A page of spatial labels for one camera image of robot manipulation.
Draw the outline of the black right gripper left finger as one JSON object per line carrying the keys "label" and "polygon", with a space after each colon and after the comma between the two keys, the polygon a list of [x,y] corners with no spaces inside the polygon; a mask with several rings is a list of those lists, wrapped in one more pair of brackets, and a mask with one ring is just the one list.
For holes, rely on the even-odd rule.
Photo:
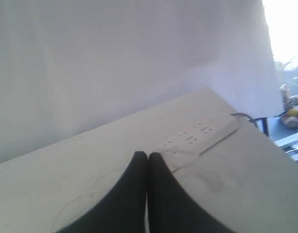
{"label": "black right gripper left finger", "polygon": [[148,157],[136,151],[112,189],[59,233],[144,233]]}

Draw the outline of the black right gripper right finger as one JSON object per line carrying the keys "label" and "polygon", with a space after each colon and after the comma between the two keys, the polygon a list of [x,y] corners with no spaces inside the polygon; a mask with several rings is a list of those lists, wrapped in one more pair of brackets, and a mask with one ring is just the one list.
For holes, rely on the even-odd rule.
{"label": "black right gripper right finger", "polygon": [[233,232],[185,192],[157,152],[148,158],[147,205],[151,233]]}

